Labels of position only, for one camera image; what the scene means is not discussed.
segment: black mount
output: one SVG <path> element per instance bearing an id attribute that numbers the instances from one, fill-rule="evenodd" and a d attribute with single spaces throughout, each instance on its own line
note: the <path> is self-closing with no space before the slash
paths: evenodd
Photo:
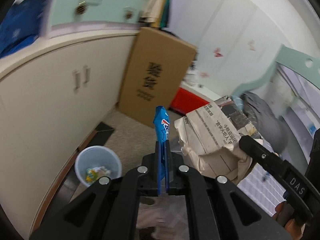
<path id="1" fill-rule="evenodd" d="M 185 195 L 190 239 L 291 239 L 283 227 L 226 177 L 204 177 L 184 166 L 181 155 L 170 152 L 169 141 L 166 148 L 168 193 Z M 142 166 L 148 168 L 145 173 L 135 168 L 108 184 L 96 181 L 42 223 L 30 240 L 134 239 L 140 196 L 158 195 L 157 152 L 143 157 Z"/>

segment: white cabinet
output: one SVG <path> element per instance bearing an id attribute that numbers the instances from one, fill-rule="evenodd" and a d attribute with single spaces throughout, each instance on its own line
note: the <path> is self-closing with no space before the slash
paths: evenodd
<path id="1" fill-rule="evenodd" d="M 115 105 L 132 40 L 122 36 L 64 47 L 0 82 L 0 115 L 13 130 L 10 140 L 18 142 L 0 146 L 0 202 L 24 238 L 60 169 Z"/>

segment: wooden baseboard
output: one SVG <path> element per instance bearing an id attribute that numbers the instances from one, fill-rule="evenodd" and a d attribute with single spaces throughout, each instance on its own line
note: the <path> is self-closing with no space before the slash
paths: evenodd
<path id="1" fill-rule="evenodd" d="M 56 179 L 52 183 L 50 189 L 48 190 L 46 196 L 42 200 L 42 203 L 38 209 L 36 217 L 33 220 L 31 230 L 30 230 L 30 235 L 33 231 L 35 231 L 40 226 L 41 221 L 44 217 L 44 214 L 45 214 L 53 196 L 57 192 L 57 190 L 58 190 L 59 186 L 61 185 L 65 176 L 68 174 L 70 168 L 75 163 L 78 154 L 86 148 L 86 146 L 92 140 L 92 138 L 96 135 L 96 133 L 97 133 L 97 131 L 93 130 L 93 132 L 84 140 L 84 142 L 78 147 L 78 149 L 71 155 L 69 160 L 65 163 L 65 165 L 63 166 L 63 168 L 59 172 L 58 176 L 56 177 Z"/>

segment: beige carpet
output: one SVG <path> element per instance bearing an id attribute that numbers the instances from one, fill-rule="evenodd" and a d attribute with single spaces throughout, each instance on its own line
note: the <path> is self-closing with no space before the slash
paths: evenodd
<path id="1" fill-rule="evenodd" d="M 178 136 L 173 123 L 181 116 L 172 111 L 167 111 L 167 113 L 171 124 L 169 140 L 172 140 Z M 135 121 L 116 109 L 113 109 L 102 121 L 115 129 L 105 146 L 118 155 L 122 163 L 123 176 L 130 169 L 141 165 L 142 157 L 144 155 L 155 151 L 155 129 Z M 71 200 L 77 197 L 85 189 L 85 186 L 80 184 Z"/>

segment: metal screw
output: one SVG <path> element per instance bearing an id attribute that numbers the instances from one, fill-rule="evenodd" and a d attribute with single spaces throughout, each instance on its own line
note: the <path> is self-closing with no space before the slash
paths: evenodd
<path id="1" fill-rule="evenodd" d="M 217 177 L 217 181 L 221 184 L 227 183 L 228 179 L 225 176 L 219 176 Z"/>
<path id="2" fill-rule="evenodd" d="M 189 167 L 187 165 L 181 165 L 179 167 L 179 171 L 181 172 L 187 172 L 189 170 Z"/>
<path id="3" fill-rule="evenodd" d="M 110 182 L 110 179 L 109 179 L 108 177 L 101 177 L 101 178 L 99 179 L 99 183 L 100 183 L 101 185 L 108 185 L 109 182 Z"/>
<path id="4" fill-rule="evenodd" d="M 146 166 L 140 166 L 140 167 L 138 167 L 137 170 L 140 173 L 146 173 L 148 171 L 148 168 Z"/>

